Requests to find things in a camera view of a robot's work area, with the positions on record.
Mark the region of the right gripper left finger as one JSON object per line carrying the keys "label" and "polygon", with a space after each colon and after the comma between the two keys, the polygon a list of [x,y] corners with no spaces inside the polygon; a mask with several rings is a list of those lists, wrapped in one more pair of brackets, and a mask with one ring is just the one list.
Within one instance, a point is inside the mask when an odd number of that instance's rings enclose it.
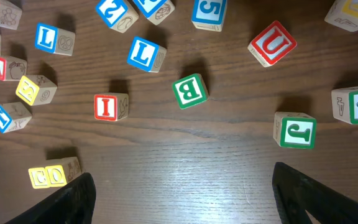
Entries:
{"label": "right gripper left finger", "polygon": [[7,224],[91,224],[95,202],[94,180],[85,172]]}

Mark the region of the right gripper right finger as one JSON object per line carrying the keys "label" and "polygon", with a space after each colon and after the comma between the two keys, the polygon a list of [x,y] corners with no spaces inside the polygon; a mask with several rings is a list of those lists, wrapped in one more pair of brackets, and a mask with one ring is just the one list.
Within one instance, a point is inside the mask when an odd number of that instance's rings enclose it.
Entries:
{"label": "right gripper right finger", "polygon": [[272,188],[282,223],[358,223],[358,202],[276,162]]}

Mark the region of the yellow letter O block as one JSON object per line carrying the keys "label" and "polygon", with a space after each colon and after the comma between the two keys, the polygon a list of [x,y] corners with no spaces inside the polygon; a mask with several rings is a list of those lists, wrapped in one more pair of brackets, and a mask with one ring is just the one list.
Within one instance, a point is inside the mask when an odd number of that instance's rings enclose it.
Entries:
{"label": "yellow letter O block", "polygon": [[63,187],[83,172],[77,157],[53,159],[45,167],[50,187]]}

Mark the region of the yellow letter C block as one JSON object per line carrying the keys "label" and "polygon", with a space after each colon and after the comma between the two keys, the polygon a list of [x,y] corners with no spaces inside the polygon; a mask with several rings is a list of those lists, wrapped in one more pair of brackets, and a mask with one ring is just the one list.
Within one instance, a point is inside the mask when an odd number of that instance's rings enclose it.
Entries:
{"label": "yellow letter C block", "polygon": [[49,177],[44,167],[28,169],[31,184],[34,189],[49,188]]}

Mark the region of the blue letter L block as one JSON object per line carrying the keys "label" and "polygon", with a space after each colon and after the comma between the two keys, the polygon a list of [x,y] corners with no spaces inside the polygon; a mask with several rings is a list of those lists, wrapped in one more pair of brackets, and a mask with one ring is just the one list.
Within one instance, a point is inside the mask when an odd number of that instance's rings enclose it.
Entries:
{"label": "blue letter L block", "polygon": [[35,48],[51,54],[73,55],[75,33],[43,23],[38,23]]}

